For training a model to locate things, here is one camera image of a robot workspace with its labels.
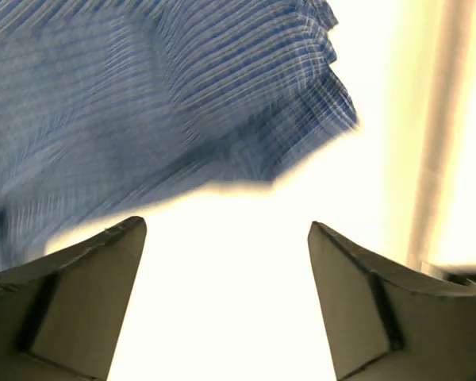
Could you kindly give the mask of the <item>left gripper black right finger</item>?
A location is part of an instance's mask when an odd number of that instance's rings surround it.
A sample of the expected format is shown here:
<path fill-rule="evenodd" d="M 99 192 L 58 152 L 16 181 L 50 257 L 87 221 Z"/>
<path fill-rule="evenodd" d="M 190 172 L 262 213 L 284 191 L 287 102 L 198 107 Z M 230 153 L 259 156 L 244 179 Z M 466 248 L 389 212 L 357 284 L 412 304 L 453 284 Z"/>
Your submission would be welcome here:
<path fill-rule="evenodd" d="M 437 279 L 314 222 L 313 277 L 339 380 L 476 380 L 476 272 Z"/>

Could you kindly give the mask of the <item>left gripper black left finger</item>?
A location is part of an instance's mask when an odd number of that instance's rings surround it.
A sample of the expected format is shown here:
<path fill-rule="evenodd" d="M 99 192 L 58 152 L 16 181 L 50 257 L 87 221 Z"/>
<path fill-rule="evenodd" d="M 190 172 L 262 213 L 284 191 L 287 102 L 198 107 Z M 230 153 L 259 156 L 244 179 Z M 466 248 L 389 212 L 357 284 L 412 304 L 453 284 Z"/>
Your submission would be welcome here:
<path fill-rule="evenodd" d="M 129 217 L 0 272 L 0 381 L 107 378 L 146 234 Z"/>

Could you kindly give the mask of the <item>blue plaid long sleeve shirt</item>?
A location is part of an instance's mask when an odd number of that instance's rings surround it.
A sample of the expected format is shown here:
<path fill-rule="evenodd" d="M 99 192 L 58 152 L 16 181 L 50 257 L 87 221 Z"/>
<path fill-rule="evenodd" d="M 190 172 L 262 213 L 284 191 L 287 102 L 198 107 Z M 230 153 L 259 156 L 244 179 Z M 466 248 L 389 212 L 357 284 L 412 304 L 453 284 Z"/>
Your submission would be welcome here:
<path fill-rule="evenodd" d="M 0 1 L 0 271 L 352 129 L 325 1 Z"/>

